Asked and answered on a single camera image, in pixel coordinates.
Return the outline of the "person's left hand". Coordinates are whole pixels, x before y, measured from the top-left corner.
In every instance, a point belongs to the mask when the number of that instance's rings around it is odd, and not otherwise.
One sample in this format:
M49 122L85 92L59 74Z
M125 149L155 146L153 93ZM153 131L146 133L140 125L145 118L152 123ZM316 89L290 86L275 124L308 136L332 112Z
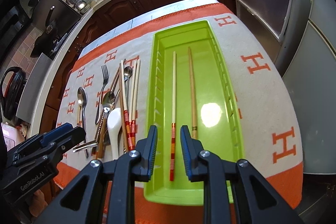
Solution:
M37 218L43 210L48 206L48 203L45 201L44 193L39 189L33 194L33 199L29 206L29 211L31 215Z

